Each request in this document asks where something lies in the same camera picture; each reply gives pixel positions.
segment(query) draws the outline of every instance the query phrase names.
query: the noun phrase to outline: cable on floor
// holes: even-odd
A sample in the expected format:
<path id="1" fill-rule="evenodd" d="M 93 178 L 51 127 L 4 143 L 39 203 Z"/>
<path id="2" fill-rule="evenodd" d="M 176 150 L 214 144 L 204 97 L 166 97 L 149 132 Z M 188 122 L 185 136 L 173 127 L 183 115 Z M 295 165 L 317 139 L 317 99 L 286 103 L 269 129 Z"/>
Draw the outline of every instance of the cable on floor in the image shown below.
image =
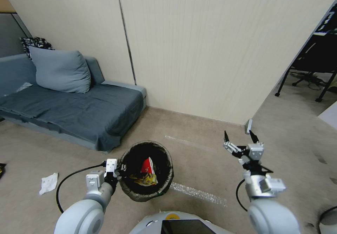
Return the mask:
<path id="1" fill-rule="evenodd" d="M 239 192 L 239 188 L 241 186 L 242 183 L 244 183 L 245 179 L 243 179 L 242 181 L 239 182 L 238 186 L 236 187 L 236 192 L 235 192 L 235 195 L 236 195 L 236 199 L 238 201 L 238 203 L 240 204 L 240 206 L 245 210 L 247 211 L 247 209 L 242 205 L 242 203 L 240 202 L 240 199 L 239 199 L 239 195 L 238 195 L 238 192 Z"/>
<path id="2" fill-rule="evenodd" d="M 60 182 L 60 184 L 58 185 L 58 187 L 57 187 L 57 189 L 56 189 L 56 203 L 57 203 L 57 206 L 59 207 L 59 210 L 61 211 L 61 213 L 64 212 L 63 209 L 62 209 L 62 207 L 61 207 L 61 205 L 60 205 L 60 201 L 59 201 L 59 191 L 60 191 L 60 187 L 61 187 L 62 183 L 63 183 L 66 179 L 68 179 L 70 176 L 73 176 L 73 175 L 76 174 L 76 173 L 79 173 L 79 172 L 82 172 L 82 171 L 85 171 L 85 170 L 88 170 L 88 169 L 91 169 L 91 168 L 100 167 L 100 166 L 104 166 L 104 162 L 103 162 L 102 164 L 99 164 L 99 165 L 96 165 L 96 166 L 90 166 L 90 167 L 83 168 L 83 169 L 81 169 L 81 170 L 75 171 L 75 172 L 69 174 L 68 176 L 66 176 L 66 177 Z"/>

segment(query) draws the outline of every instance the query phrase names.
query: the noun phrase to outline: gray pillow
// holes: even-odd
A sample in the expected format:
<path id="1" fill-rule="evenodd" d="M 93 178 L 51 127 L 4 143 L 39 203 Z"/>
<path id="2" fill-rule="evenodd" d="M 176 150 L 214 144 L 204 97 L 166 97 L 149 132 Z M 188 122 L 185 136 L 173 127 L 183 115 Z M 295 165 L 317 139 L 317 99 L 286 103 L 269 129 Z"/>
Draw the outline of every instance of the gray pillow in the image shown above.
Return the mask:
<path id="1" fill-rule="evenodd" d="M 79 51 L 60 51 L 29 47 L 36 66 L 36 82 L 44 88 L 85 93 L 90 89 L 91 76 L 84 57 Z"/>

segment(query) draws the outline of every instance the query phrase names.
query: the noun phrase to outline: black cable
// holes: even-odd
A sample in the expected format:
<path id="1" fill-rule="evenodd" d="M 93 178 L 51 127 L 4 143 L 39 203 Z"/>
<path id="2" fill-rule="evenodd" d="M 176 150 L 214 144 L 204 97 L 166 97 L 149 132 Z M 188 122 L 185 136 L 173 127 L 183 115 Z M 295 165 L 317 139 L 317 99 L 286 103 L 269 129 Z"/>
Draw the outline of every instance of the black cable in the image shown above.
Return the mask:
<path id="1" fill-rule="evenodd" d="M 324 211 L 324 212 L 319 216 L 319 218 L 318 218 L 318 223 L 317 223 L 317 230 L 318 230 L 318 233 L 319 233 L 319 234 L 321 234 L 321 230 L 319 229 L 319 223 L 323 220 L 324 216 L 325 216 L 327 213 L 329 213 L 330 211 L 332 211 L 332 210 L 334 210 L 334 209 L 336 209 L 336 208 L 337 208 L 337 206 L 334 206 L 334 207 L 332 207 L 332 208 L 329 208 L 329 209 L 327 209 L 326 211 Z"/>
<path id="2" fill-rule="evenodd" d="M 236 199 L 238 200 L 238 203 L 240 204 L 240 206 L 245 210 L 247 211 L 247 209 L 241 204 L 240 200 L 239 200 L 239 195 L 238 195 L 238 192 L 239 192 L 239 187 L 241 186 L 241 184 L 245 181 L 245 179 L 243 179 L 242 181 L 240 181 L 240 183 L 238 184 L 238 186 L 236 187 Z"/>
<path id="3" fill-rule="evenodd" d="M 85 170 L 88 170 L 88 169 L 91 169 L 91 168 L 95 168 L 95 167 L 100 167 L 100 166 L 104 166 L 104 163 L 102 164 L 99 164 L 99 165 L 96 165 L 96 166 L 91 166 L 91 167 L 87 167 L 87 168 L 84 168 L 84 169 L 81 169 L 81 170 L 78 170 L 78 171 L 75 171 L 71 174 L 69 174 L 68 176 L 66 176 L 61 182 L 60 184 L 58 185 L 57 189 L 56 189 L 56 203 L 57 203 L 57 206 L 59 207 L 59 210 L 61 211 L 61 213 L 63 213 L 63 209 L 60 205 L 60 201 L 59 201 L 59 190 L 60 190 L 60 187 L 62 185 L 62 183 L 68 179 L 70 176 L 76 174 L 76 173 L 79 173 L 79 172 L 82 172 L 82 171 L 85 171 Z"/>

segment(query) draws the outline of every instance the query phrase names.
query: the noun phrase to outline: sofa armrest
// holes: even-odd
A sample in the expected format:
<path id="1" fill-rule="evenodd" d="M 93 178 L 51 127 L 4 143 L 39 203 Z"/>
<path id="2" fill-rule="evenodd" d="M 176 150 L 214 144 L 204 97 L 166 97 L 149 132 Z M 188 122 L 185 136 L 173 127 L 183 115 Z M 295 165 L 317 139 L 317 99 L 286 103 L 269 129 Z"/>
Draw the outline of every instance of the sofa armrest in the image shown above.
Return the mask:
<path id="1" fill-rule="evenodd" d="M 141 87 L 141 86 L 138 86 L 138 85 L 120 83 L 120 82 L 116 82 L 116 81 L 103 81 L 101 84 L 102 85 L 126 87 L 126 88 L 130 88 L 130 89 L 138 90 L 142 93 L 143 98 L 145 98 L 145 96 L 146 96 L 146 89 L 144 87 Z"/>

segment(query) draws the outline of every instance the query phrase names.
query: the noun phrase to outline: white paper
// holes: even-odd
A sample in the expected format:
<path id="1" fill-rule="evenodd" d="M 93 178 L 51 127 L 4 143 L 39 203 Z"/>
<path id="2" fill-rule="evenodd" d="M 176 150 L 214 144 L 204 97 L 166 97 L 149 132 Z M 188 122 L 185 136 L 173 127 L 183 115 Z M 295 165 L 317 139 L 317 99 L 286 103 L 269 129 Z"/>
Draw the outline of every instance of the white paper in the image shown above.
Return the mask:
<path id="1" fill-rule="evenodd" d="M 43 195 L 44 193 L 52 191 L 56 188 L 58 175 L 59 173 L 53 173 L 52 175 L 49 175 L 48 177 L 42 178 L 41 190 L 39 191 L 40 195 Z"/>

